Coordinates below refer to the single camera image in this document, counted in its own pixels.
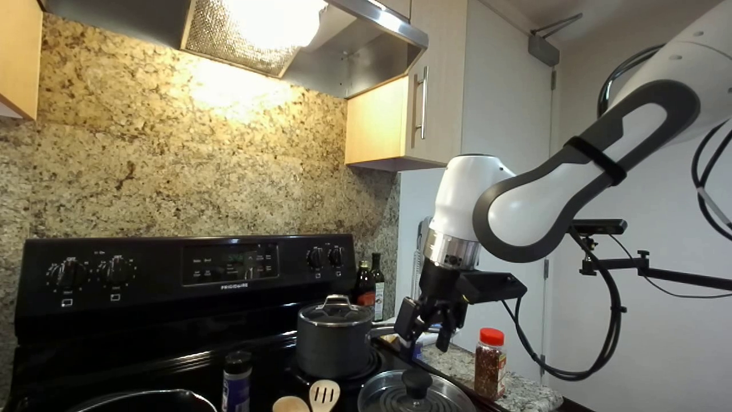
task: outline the jar lid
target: jar lid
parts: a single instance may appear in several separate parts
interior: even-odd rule
[[[234,349],[223,356],[223,370],[226,372],[242,372],[252,365],[252,351],[248,349]]]
[[[487,345],[503,345],[503,331],[493,327],[483,327],[479,329],[479,341]]]

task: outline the stove control panel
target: stove control panel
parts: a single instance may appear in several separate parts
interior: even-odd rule
[[[15,318],[351,283],[351,235],[27,239]]]

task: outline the bottle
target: bottle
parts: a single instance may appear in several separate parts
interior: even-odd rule
[[[366,259],[360,260],[357,276],[354,302],[373,311],[373,275]]]
[[[479,342],[475,345],[475,379],[478,396],[497,399],[500,396],[500,370],[505,365],[503,331],[493,327],[479,329]]]
[[[234,349],[223,356],[222,412],[248,412],[252,351]]]
[[[383,292],[386,292],[386,278],[382,272],[382,253],[370,253],[370,276],[373,276],[373,321],[383,318]]]

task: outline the stove control knob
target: stove control knob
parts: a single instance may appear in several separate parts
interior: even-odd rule
[[[131,278],[136,276],[136,264],[132,259],[115,253],[108,262],[101,264],[103,282],[111,285],[125,285]]]
[[[86,264],[75,256],[65,256],[62,262],[48,268],[52,290],[78,290],[86,282]]]
[[[327,253],[327,260],[332,262],[332,264],[342,264],[342,247],[332,247],[330,250],[330,253]]]
[[[323,268],[323,260],[324,260],[323,247],[312,247],[312,250],[306,251],[306,262],[311,268]]]

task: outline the stainless steel pot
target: stainless steel pot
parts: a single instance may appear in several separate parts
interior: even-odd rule
[[[316,378],[350,378],[369,367],[373,314],[344,295],[327,295],[296,318],[296,365]]]
[[[421,367],[382,370],[359,391],[359,412],[475,412],[470,397],[442,375]]]

